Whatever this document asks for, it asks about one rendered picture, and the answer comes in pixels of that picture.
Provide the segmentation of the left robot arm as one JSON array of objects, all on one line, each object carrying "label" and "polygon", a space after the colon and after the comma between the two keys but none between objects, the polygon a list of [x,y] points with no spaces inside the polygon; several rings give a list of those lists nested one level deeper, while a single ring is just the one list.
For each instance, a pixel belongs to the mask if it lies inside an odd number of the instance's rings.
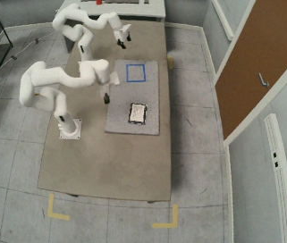
[{"label": "left robot arm", "polygon": [[123,30],[123,34],[127,34],[132,28],[131,24],[123,26],[117,13],[105,13],[102,14],[97,21],[93,21],[88,17],[87,11],[79,9],[80,6],[78,4],[70,4],[66,8],[62,9],[53,20],[53,28],[56,31],[64,34],[71,41],[77,41],[81,35],[78,48],[80,50],[82,61],[79,62],[79,65],[84,61],[93,61],[91,48],[89,46],[94,38],[94,35],[80,24],[75,25],[73,28],[64,24],[67,19],[83,21],[89,28],[98,30],[104,29],[109,22],[114,31]]}]

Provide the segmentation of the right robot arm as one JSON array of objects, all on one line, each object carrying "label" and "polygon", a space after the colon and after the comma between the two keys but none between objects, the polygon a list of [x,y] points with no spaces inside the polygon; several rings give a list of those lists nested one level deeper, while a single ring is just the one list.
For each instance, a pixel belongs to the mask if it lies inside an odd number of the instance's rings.
[{"label": "right robot arm", "polygon": [[87,88],[95,84],[96,78],[99,85],[114,83],[115,87],[120,87],[117,72],[110,74],[107,60],[81,63],[80,78],[68,76],[61,67],[47,69],[46,63],[37,62],[21,77],[20,103],[47,113],[54,110],[54,116],[60,122],[58,127],[63,126],[59,130],[63,130],[65,136],[72,137],[78,132],[79,126],[68,112],[66,95],[54,88],[42,88],[40,94],[34,94],[35,87],[61,83],[69,88]]}]

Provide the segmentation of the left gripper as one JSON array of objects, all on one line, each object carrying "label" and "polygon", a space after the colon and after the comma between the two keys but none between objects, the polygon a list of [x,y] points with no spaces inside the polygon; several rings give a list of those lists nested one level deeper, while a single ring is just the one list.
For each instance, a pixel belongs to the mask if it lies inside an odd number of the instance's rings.
[{"label": "left gripper", "polygon": [[[120,30],[120,31],[115,31],[114,32],[114,36],[117,40],[117,45],[118,46],[121,46],[122,49],[126,49],[125,45],[123,44],[123,41],[127,38],[128,41],[131,41],[131,38],[130,38],[130,33],[128,32],[128,34],[123,34],[122,33],[123,30]],[[129,35],[129,36],[128,36]],[[120,41],[121,40],[121,41]],[[122,42],[122,43],[121,43]]]}]

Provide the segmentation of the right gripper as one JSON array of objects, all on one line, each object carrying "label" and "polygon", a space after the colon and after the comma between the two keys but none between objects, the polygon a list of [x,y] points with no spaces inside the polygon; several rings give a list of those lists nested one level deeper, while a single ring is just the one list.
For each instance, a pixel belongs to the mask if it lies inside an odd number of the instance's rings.
[{"label": "right gripper", "polygon": [[[99,89],[100,89],[101,97],[105,98],[105,100],[104,100],[105,104],[109,104],[110,103],[110,100],[109,100],[109,96],[110,96],[109,84],[107,83],[106,85],[99,85]],[[108,101],[108,102],[106,102],[106,101]]]}]

